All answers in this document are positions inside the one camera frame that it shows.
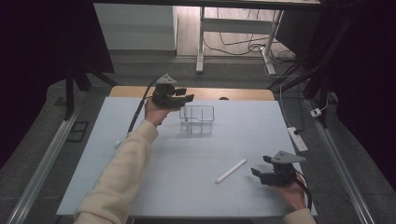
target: table surface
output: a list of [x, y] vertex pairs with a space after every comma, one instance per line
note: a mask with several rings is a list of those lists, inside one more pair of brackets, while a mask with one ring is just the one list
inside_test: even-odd
[[[143, 86], [116, 86], [113, 87], [109, 96], [112, 97], [143, 97], [147, 87]], [[194, 94], [194, 99], [198, 100], [218, 100], [220, 97], [227, 97], [230, 100], [257, 100], [274, 101], [274, 95], [268, 90], [247, 90], [247, 89], [217, 89], [217, 88], [191, 88], [186, 94]], [[151, 95], [154, 88], [150, 88], [148, 95]]]
[[[115, 143], [125, 137], [144, 89], [117, 87], [106, 98], [58, 215], [72, 215], [81, 198], [93, 187], [111, 160]], [[271, 92], [188, 88], [189, 93], [201, 97], [200, 91], [218, 92], [226, 97], [230, 95], [224, 93], [233, 92], [235, 98], [236, 92], [244, 91], [248, 93], [248, 100], [243, 100], [241, 95], [239, 100], [221, 101], [217, 95], [216, 100], [194, 99], [189, 103], [214, 106], [211, 134], [182, 133], [179, 114], [171, 113], [158, 128], [160, 136], [153, 144], [152, 158], [133, 202], [131, 216], [273, 217], [287, 214], [290, 210], [279, 195], [263, 186], [250, 172], [253, 167], [272, 173], [272, 165], [262, 160], [263, 155], [275, 156], [279, 150], [295, 153], [278, 102], [273, 100]], [[253, 92], [258, 93], [253, 95], [260, 100], [251, 100]], [[138, 97], [125, 97], [131, 94]], [[247, 159], [245, 165], [220, 184], [215, 183], [242, 159]], [[298, 163], [294, 165], [301, 171]]]

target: sleeve cuff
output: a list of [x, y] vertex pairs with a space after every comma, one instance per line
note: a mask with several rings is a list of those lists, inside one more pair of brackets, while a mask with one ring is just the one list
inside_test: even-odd
[[159, 135], [157, 128], [151, 122], [145, 119], [142, 120], [142, 122], [140, 123], [139, 127], [137, 127], [135, 132], [144, 136], [151, 144]]
[[283, 217], [283, 220], [287, 224], [316, 224], [317, 222], [311, 215], [311, 211], [308, 208], [300, 209], [295, 212], [289, 213]]

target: clear plastic container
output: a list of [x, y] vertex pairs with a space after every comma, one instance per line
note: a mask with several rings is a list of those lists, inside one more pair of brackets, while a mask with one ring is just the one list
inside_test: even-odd
[[212, 133], [215, 108], [213, 105], [185, 105], [179, 117], [182, 133]]

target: white pen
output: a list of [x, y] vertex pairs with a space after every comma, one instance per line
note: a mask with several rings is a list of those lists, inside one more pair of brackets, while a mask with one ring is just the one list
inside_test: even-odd
[[233, 168], [231, 168], [229, 171], [227, 171], [224, 175], [222, 175], [221, 177], [219, 177], [216, 180], [216, 184], [219, 184], [223, 179], [225, 179], [227, 176], [229, 176], [230, 174], [232, 174], [235, 170], [237, 170], [239, 167], [241, 167], [243, 164], [245, 164], [248, 161], [248, 159], [243, 159], [240, 162], [238, 162], [238, 164], [236, 164]]

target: electrical outlet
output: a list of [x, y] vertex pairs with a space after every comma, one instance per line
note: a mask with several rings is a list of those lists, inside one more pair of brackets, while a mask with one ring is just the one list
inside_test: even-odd
[[306, 152], [308, 148], [305, 145], [305, 142], [303, 141], [303, 138], [299, 134], [295, 134], [294, 131], [296, 131], [296, 128], [291, 127], [288, 128], [290, 138], [293, 141], [293, 144], [297, 147], [297, 150], [299, 152]]
[[314, 118], [317, 118], [321, 115], [321, 111], [319, 110], [319, 108], [316, 108], [314, 110], [311, 110], [311, 116]]

